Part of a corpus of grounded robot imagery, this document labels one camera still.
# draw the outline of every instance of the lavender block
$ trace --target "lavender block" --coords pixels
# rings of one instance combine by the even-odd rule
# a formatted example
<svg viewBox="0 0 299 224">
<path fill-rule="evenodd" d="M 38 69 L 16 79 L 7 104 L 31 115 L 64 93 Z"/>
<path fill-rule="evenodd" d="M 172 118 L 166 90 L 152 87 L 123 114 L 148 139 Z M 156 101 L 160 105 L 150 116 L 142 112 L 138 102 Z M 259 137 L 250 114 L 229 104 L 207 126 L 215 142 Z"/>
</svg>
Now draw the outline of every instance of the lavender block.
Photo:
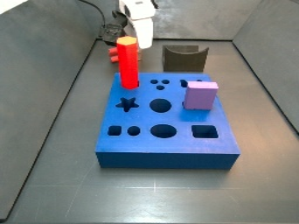
<svg viewBox="0 0 299 224">
<path fill-rule="evenodd" d="M 219 90 L 216 82 L 188 81 L 183 106 L 186 109 L 212 109 Z"/>
</svg>

